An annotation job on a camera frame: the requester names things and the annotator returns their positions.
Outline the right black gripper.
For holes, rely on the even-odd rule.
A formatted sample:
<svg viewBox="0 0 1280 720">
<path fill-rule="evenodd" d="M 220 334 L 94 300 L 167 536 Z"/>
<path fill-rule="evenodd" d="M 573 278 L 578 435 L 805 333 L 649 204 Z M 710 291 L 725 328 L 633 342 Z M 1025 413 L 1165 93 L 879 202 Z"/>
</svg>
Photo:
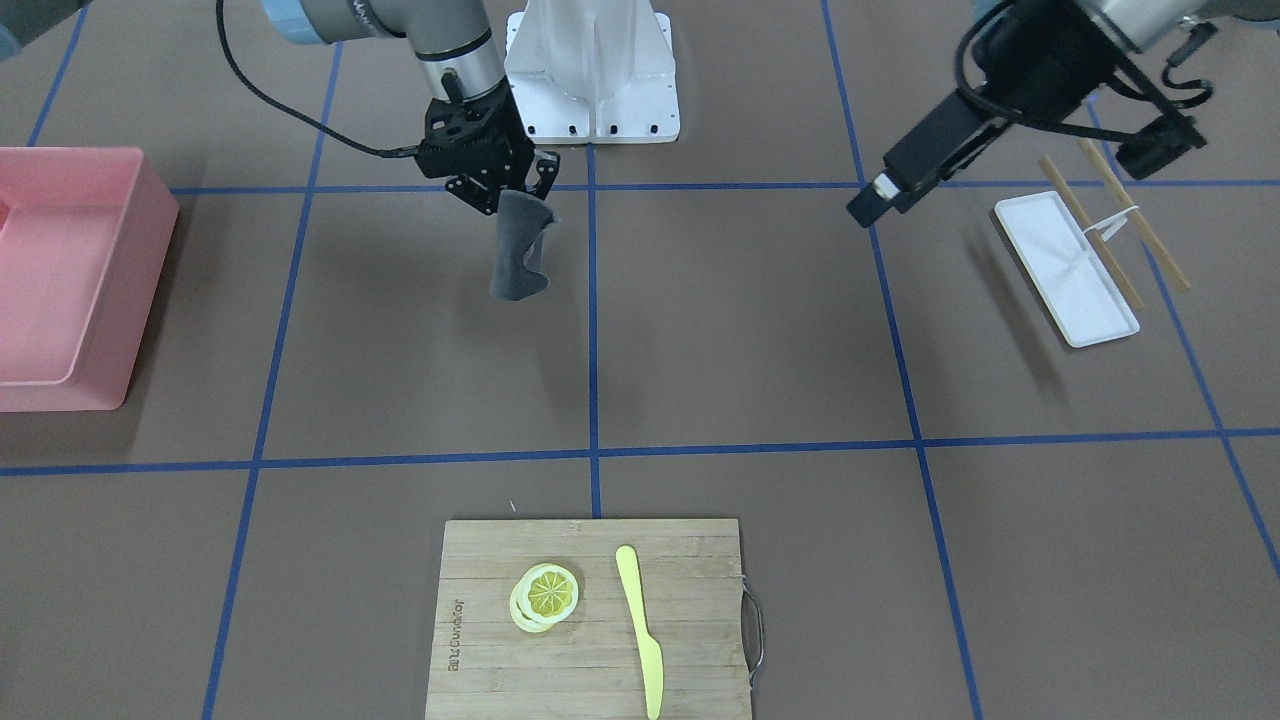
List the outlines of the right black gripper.
<svg viewBox="0 0 1280 720">
<path fill-rule="evenodd" d="M 507 190 L 544 200 L 561 170 L 558 152 L 539 150 L 512 92 L 428 105 L 425 136 L 413 160 L 429 179 L 484 215 L 498 213 Z"/>
</svg>

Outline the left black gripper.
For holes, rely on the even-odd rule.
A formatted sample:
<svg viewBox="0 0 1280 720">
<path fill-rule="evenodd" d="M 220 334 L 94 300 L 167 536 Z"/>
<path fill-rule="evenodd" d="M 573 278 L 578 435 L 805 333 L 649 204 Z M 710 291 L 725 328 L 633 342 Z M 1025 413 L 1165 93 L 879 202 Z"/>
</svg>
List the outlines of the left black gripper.
<svg viewBox="0 0 1280 720">
<path fill-rule="evenodd" d="M 905 214 L 940 182 L 969 167 L 1006 129 L 1009 120 L 954 90 L 884 155 L 884 169 L 846 205 L 870 229 L 890 210 Z"/>
</svg>

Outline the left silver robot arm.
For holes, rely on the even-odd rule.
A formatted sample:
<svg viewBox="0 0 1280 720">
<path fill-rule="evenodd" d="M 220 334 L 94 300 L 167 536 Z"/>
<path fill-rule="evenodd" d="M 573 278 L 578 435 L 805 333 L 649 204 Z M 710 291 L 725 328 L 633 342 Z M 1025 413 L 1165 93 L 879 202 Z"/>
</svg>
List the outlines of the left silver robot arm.
<svg viewBox="0 0 1280 720">
<path fill-rule="evenodd" d="M 1277 26 L 1275 1 L 1001 1 L 986 10 L 952 56 L 954 91 L 884 154 L 883 170 L 847 205 L 861 227 L 888 210 L 906 213 L 941 182 L 968 168 L 1007 128 L 1094 138 L 1119 146 L 1123 169 L 1142 181 L 1206 137 L 1192 108 L 1213 96 L 1210 82 L 1187 81 L 1187 99 L 1169 97 L 1175 82 L 1153 82 L 1134 56 L 1165 35 L 1187 40 L 1166 60 L 1184 63 L 1215 36 L 1213 19 Z M 1069 117 L 1097 88 L 1156 108 L 1137 132 L 1078 126 Z"/>
</svg>

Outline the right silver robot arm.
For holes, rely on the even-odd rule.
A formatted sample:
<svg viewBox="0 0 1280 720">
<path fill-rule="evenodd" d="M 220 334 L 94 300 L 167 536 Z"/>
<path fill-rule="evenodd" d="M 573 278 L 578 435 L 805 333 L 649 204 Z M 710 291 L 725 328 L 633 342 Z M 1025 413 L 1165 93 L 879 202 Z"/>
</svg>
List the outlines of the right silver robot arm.
<svg viewBox="0 0 1280 720">
<path fill-rule="evenodd" d="M 253 83 L 230 49 L 225 4 L 216 1 L 224 60 L 255 97 L 349 149 L 412 160 L 424 177 L 444 181 L 447 192 L 485 215 L 545 206 L 561 156 L 538 149 L 530 137 L 481 1 L 262 1 L 260 6 L 275 31 L 298 45 L 404 41 L 422 69 L 429 100 L 422 137 L 415 145 L 361 143 Z"/>
</svg>

